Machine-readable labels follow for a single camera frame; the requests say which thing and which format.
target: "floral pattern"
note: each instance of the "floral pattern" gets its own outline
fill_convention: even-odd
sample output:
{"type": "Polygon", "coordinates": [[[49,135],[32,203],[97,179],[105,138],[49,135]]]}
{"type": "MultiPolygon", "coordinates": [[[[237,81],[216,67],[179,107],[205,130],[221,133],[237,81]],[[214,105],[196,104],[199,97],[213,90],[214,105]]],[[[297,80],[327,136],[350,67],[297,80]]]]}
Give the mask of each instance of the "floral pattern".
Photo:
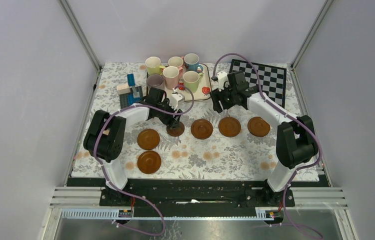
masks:
{"type": "MultiPolygon", "coordinates": [[[[206,63],[210,75],[214,64],[206,63]]],[[[287,64],[271,64],[287,68],[287,64]]],[[[230,63],[220,63],[217,72],[229,72],[230,63]]],[[[88,116],[79,149],[74,156],[72,177],[103,178],[99,164],[83,148],[83,139],[90,121],[97,110],[113,113],[120,108],[117,85],[127,82],[127,74],[134,74],[136,84],[146,92],[146,70],[142,63],[107,63],[105,64],[98,89],[88,116]]],[[[291,113],[300,114],[298,99],[291,80],[286,75],[285,108],[291,113]]],[[[185,110],[190,102],[184,102],[180,109],[185,110]]],[[[241,106],[232,107],[222,113],[213,110],[211,99],[196,101],[190,112],[180,121],[185,125],[184,133],[179,137],[169,136],[166,126],[159,119],[139,122],[125,129],[124,147],[115,161],[120,161],[128,178],[154,179],[208,179],[208,180],[265,180],[278,163],[276,157],[276,131],[272,129],[265,137],[255,137],[248,131],[248,121],[256,117],[241,106]],[[219,132],[219,121],[227,116],[239,120],[242,129],[235,137],[225,137],[219,132]],[[196,139],[191,134],[191,125],[197,119],[207,119],[213,125],[212,135],[205,139],[196,139]],[[137,159],[144,152],[137,144],[138,134],[145,129],[154,129],[160,135],[158,147],[154,149],[161,156],[160,169],[154,174],[144,174],[137,167],[137,159]]],[[[299,171],[296,181],[318,181],[315,168],[299,171]]]]}

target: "metal corner post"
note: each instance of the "metal corner post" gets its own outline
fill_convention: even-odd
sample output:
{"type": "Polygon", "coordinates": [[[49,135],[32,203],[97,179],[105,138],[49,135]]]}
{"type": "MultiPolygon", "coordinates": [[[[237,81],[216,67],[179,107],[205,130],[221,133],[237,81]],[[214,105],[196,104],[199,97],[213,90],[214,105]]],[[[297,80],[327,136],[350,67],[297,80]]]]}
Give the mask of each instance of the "metal corner post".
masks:
{"type": "Polygon", "coordinates": [[[320,27],[320,24],[322,23],[323,19],[326,16],[326,13],[328,12],[329,8],[331,7],[334,0],[326,0],[321,7],[320,12],[317,15],[317,18],[315,19],[314,23],[311,26],[311,29],[309,30],[304,42],[302,43],[301,48],[299,49],[298,54],[296,54],[295,59],[292,62],[291,68],[296,69],[301,58],[303,57],[306,49],[308,48],[311,40],[313,39],[314,35],[316,34],[317,29],[320,27]]]}
{"type": "Polygon", "coordinates": [[[80,27],[79,22],[77,21],[76,16],[74,15],[70,4],[67,0],[58,0],[59,4],[62,7],[65,15],[68,18],[69,23],[71,24],[72,28],[74,29],[75,34],[77,35],[78,39],[80,40],[81,45],[83,46],[84,50],[86,51],[90,61],[92,62],[93,66],[96,68],[97,71],[101,70],[101,63],[99,62],[98,58],[96,57],[95,52],[93,51],[91,45],[89,44],[86,35],[83,33],[82,28],[80,27]]]}

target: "cup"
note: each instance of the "cup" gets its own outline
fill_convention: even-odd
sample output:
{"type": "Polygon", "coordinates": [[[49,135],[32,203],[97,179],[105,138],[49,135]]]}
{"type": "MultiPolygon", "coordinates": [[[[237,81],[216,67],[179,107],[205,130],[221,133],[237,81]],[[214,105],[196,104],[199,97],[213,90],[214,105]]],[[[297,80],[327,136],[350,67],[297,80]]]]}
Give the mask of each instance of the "cup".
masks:
{"type": "Polygon", "coordinates": [[[152,74],[146,79],[148,89],[157,88],[164,90],[164,78],[159,74],[152,74]]]}
{"type": "Polygon", "coordinates": [[[183,84],[185,87],[190,89],[192,93],[198,90],[198,86],[202,80],[204,74],[197,73],[196,71],[187,71],[183,74],[183,84]]]}
{"type": "Polygon", "coordinates": [[[172,67],[176,67],[180,72],[180,77],[183,75],[183,65],[185,64],[185,61],[183,61],[183,58],[179,56],[173,56],[168,60],[168,65],[172,67]]]}
{"type": "Polygon", "coordinates": [[[173,89],[177,85],[179,85],[180,81],[180,71],[175,66],[168,66],[162,71],[162,75],[164,75],[165,86],[168,89],[173,89]]]}
{"type": "Polygon", "coordinates": [[[148,57],[145,61],[148,75],[162,74],[165,66],[161,65],[161,59],[156,56],[148,57]]]}
{"type": "Polygon", "coordinates": [[[186,54],[183,60],[186,71],[195,71],[197,73],[204,72],[204,67],[200,64],[200,57],[195,53],[186,54]]]}

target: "white wall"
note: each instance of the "white wall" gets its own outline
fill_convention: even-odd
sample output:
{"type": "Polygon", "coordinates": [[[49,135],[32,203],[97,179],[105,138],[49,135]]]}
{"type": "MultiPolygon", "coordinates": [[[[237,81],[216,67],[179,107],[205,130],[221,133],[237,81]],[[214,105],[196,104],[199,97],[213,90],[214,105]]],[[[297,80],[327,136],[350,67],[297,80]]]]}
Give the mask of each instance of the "white wall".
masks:
{"type": "Polygon", "coordinates": [[[375,1],[335,1],[297,71],[331,178],[375,240],[375,1]]]}
{"type": "Polygon", "coordinates": [[[325,0],[69,0],[102,62],[194,52],[204,63],[240,53],[290,63],[325,0]]]}
{"type": "Polygon", "coordinates": [[[0,239],[33,240],[95,70],[56,0],[0,0],[0,239]]]}

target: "brown saucer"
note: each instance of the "brown saucer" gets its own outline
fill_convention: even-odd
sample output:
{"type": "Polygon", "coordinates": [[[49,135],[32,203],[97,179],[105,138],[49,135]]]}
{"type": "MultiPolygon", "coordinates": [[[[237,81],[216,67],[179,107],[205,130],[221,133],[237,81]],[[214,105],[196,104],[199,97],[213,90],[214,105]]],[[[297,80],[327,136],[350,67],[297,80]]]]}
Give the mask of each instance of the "brown saucer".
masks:
{"type": "Polygon", "coordinates": [[[160,143],[160,135],[154,129],[145,129],[137,136],[137,144],[140,148],[151,150],[160,143]]]}
{"type": "Polygon", "coordinates": [[[249,132],[256,137],[264,137],[270,132],[270,125],[259,116],[253,117],[248,122],[249,132]]]}
{"type": "Polygon", "coordinates": [[[198,119],[190,126],[190,132],[197,139],[207,139],[213,133],[213,125],[206,119],[198,119]]]}
{"type": "Polygon", "coordinates": [[[178,137],[182,135],[184,132],[185,132],[185,125],[183,124],[183,122],[179,122],[179,127],[174,128],[174,129],[170,129],[170,127],[167,126],[167,133],[168,135],[172,137],[178,137]]]}
{"type": "Polygon", "coordinates": [[[218,130],[224,136],[232,138],[241,132],[241,123],[236,118],[227,116],[218,123],[218,130]]]}
{"type": "Polygon", "coordinates": [[[137,167],[144,174],[153,174],[161,167],[161,157],[156,151],[146,151],[137,158],[137,167]]]}

